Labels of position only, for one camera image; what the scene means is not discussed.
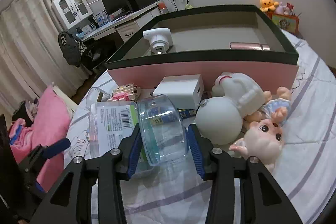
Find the white glass-door cabinet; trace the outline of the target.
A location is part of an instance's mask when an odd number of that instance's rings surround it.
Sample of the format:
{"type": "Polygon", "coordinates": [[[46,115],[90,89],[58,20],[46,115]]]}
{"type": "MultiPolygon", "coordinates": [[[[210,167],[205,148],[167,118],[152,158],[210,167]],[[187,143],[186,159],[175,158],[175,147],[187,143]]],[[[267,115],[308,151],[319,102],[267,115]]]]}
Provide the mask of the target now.
{"type": "Polygon", "coordinates": [[[86,0],[54,0],[52,9],[65,30],[93,15],[86,0]]]}

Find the orange toy storage box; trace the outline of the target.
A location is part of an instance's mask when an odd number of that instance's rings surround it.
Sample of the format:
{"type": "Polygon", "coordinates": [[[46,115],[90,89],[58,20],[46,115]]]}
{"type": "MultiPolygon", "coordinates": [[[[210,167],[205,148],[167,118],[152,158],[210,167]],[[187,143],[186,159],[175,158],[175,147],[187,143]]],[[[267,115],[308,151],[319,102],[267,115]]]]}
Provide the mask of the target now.
{"type": "Polygon", "coordinates": [[[288,31],[291,34],[298,34],[299,17],[276,14],[274,12],[266,12],[266,14],[279,28],[288,31]]]}

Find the clear round plastic container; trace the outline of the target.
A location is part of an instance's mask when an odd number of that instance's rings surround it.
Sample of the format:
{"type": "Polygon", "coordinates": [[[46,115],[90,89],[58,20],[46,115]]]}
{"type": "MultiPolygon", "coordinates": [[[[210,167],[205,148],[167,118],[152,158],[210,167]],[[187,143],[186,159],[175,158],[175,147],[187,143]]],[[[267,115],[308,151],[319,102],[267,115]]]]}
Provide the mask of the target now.
{"type": "Polygon", "coordinates": [[[184,158],[189,150],[186,128],[166,95],[141,99],[138,121],[149,165],[163,166],[184,158]]]}

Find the black jacket on chair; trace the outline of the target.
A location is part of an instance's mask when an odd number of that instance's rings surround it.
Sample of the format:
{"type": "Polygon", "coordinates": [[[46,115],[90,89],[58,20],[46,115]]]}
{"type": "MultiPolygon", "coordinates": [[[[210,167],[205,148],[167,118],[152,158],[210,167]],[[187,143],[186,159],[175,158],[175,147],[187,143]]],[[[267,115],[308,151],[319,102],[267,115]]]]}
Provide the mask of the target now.
{"type": "Polygon", "coordinates": [[[81,56],[87,49],[85,44],[79,38],[65,30],[59,33],[58,43],[68,65],[79,68],[81,65],[81,56]]]}

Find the blue small box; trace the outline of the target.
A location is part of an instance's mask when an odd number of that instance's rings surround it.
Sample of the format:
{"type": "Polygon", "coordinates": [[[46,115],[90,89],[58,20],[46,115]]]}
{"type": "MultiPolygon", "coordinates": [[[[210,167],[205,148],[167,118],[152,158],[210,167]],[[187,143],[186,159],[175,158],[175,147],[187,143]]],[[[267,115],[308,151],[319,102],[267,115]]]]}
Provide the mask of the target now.
{"type": "Polygon", "coordinates": [[[197,110],[178,109],[179,116],[182,120],[195,117],[197,110]]]}

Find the white desk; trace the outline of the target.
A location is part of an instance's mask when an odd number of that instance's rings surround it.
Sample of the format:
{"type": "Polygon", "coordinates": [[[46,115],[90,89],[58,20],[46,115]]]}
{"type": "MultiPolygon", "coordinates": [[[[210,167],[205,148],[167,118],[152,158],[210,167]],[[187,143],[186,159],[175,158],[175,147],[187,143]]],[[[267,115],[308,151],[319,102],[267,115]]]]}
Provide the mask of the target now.
{"type": "Polygon", "coordinates": [[[122,16],[97,28],[90,34],[84,36],[83,42],[90,39],[98,40],[115,32],[120,35],[123,42],[126,42],[144,25],[159,15],[161,15],[161,12],[158,4],[151,4],[141,10],[122,16]]]}

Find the clear box with label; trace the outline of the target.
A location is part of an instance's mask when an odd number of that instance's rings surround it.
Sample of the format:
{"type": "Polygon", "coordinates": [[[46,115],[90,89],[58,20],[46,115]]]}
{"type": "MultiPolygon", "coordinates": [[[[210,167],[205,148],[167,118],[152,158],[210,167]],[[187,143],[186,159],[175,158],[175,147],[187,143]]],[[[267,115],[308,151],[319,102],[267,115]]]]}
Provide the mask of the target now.
{"type": "Polygon", "coordinates": [[[138,123],[138,107],[133,101],[106,101],[91,105],[89,143],[92,158],[117,148],[138,123]]]}

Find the white round-head doll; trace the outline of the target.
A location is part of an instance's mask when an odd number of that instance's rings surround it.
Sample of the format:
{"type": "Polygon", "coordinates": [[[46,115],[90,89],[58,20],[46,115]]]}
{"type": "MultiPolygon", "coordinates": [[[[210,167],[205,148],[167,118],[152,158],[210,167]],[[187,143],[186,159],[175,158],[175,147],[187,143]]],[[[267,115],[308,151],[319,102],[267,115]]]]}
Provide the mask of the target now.
{"type": "Polygon", "coordinates": [[[222,73],[212,93],[213,97],[201,102],[195,124],[203,137],[219,145],[233,142],[241,132],[243,118],[265,103],[263,90],[244,73],[222,73]]]}

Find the red topped water bottle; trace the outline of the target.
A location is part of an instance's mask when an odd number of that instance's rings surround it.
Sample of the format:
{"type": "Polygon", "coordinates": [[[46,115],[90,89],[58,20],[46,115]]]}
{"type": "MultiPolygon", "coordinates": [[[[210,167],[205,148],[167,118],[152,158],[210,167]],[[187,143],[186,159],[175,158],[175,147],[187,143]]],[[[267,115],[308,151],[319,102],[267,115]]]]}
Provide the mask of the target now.
{"type": "Polygon", "coordinates": [[[167,14],[169,12],[164,2],[159,2],[158,8],[160,9],[162,14],[167,14]]]}

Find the black computer monitor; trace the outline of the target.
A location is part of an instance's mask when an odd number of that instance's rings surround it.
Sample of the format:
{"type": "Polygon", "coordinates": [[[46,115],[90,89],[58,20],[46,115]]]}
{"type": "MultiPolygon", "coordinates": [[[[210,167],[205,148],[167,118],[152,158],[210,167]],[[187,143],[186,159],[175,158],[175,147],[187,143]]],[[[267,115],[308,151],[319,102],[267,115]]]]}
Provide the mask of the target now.
{"type": "Polygon", "coordinates": [[[112,15],[118,10],[122,10],[122,12],[130,11],[130,7],[128,5],[127,0],[101,0],[101,1],[108,15],[112,15]]]}

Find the pink black storage box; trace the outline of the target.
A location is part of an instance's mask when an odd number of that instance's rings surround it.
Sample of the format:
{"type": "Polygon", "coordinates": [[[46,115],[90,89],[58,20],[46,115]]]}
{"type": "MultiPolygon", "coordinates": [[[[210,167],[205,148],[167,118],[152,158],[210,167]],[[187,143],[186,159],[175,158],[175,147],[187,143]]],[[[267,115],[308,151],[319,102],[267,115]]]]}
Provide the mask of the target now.
{"type": "Polygon", "coordinates": [[[166,76],[201,75],[206,90],[224,72],[241,72],[263,90],[291,88],[298,72],[298,52],[281,30],[254,5],[198,7],[156,16],[107,60],[119,85],[155,88],[166,76]],[[143,32],[169,28],[173,46],[150,51],[143,32]],[[230,42],[267,44],[270,51],[231,50],[230,42]]]}

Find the white power adapter box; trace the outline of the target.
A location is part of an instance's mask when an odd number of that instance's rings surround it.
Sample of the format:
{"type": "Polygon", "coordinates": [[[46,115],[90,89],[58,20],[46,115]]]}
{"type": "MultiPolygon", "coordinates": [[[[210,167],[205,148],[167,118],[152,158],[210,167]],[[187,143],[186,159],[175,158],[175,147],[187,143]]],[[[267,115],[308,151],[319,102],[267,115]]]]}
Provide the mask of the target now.
{"type": "Polygon", "coordinates": [[[201,75],[167,76],[153,96],[165,95],[177,109],[197,110],[204,92],[201,75]]]}

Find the beige curtain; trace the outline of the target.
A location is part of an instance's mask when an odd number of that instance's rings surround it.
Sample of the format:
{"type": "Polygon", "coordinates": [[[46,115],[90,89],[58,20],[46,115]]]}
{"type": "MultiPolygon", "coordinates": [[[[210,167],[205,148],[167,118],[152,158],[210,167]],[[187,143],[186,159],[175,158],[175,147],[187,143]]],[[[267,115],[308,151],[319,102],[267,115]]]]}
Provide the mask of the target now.
{"type": "Polygon", "coordinates": [[[67,64],[58,44],[63,29],[53,0],[12,0],[1,8],[1,113],[40,97],[55,83],[73,96],[88,77],[67,64]]]}

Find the pink flat case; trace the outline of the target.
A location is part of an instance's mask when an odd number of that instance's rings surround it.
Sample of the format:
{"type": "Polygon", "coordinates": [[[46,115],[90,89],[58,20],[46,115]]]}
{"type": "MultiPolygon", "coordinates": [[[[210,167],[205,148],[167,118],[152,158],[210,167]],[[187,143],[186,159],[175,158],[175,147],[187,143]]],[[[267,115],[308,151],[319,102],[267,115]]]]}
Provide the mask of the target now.
{"type": "Polygon", "coordinates": [[[260,43],[242,43],[242,42],[230,42],[231,50],[260,50],[270,51],[270,47],[267,44],[260,43]]]}

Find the orange octopus plush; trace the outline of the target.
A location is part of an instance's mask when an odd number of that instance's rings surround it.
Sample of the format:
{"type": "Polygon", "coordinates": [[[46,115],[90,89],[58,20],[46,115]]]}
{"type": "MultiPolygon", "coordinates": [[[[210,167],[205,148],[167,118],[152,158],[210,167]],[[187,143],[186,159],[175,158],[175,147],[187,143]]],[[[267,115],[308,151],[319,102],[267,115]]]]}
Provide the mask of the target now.
{"type": "Polygon", "coordinates": [[[260,0],[260,6],[262,12],[275,12],[279,6],[279,2],[275,2],[274,0],[260,0]]]}

